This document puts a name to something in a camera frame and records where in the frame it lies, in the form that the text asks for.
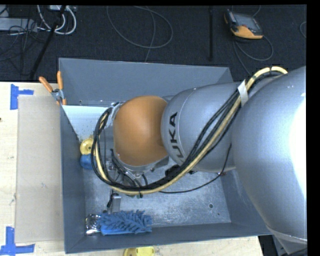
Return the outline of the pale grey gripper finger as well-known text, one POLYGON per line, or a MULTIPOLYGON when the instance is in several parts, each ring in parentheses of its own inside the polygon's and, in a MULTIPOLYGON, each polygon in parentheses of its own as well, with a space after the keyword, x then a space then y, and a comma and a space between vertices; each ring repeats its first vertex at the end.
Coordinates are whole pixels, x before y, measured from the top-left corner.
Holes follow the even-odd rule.
POLYGON ((111 213, 117 213, 121 209, 121 199, 122 197, 119 194, 113 194, 111 197, 111 213))

